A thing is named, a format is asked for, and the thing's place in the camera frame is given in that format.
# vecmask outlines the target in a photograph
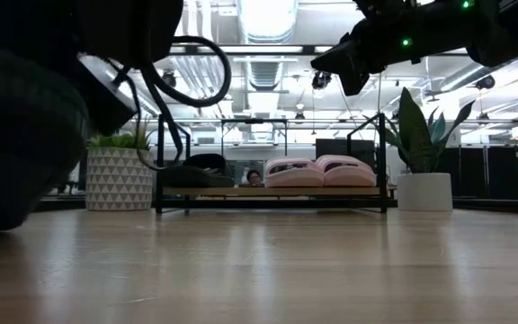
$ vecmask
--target potted plant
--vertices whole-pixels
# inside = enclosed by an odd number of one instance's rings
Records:
[[[99,136],[92,139],[87,155],[85,205],[89,211],[140,211],[151,208],[153,173],[147,161],[147,125],[139,132]]]
[[[386,130],[385,141],[398,148],[401,159],[411,174],[397,178],[397,205],[406,212],[450,212],[452,210],[451,175],[435,173],[439,156],[445,150],[453,130],[471,114],[474,101],[462,107],[447,130],[443,113],[433,121],[431,113],[425,122],[421,108],[411,94],[403,88],[399,105],[399,130],[387,120],[391,130]]]

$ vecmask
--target green plant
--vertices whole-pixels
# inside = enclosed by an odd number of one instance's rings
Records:
[[[474,101],[462,107],[451,128],[446,130],[445,116],[441,112],[433,121],[436,109],[425,122],[421,108],[413,101],[411,94],[403,88],[399,104],[399,130],[386,118],[392,130],[385,129],[385,141],[398,148],[401,159],[413,173],[430,173],[439,164],[439,156],[445,150],[453,130],[471,114]]]
[[[147,139],[147,123],[142,122],[139,130],[131,134],[113,134],[111,136],[99,135],[91,139],[90,148],[116,148],[116,149],[145,149],[149,150],[150,141]]]

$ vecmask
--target person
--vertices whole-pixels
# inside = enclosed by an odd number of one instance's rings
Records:
[[[261,174],[257,170],[249,170],[249,172],[247,172],[247,181],[249,182],[248,186],[263,186],[261,183]]]

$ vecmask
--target wooden floor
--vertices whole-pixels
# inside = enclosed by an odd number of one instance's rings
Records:
[[[518,323],[518,215],[33,214],[0,323]]]

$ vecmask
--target pink object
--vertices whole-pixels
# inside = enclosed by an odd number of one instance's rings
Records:
[[[316,164],[325,174],[323,186],[377,185],[373,169],[355,157],[325,155],[318,158]]]
[[[308,158],[276,157],[265,166],[266,187],[320,187],[325,181],[321,169]]]

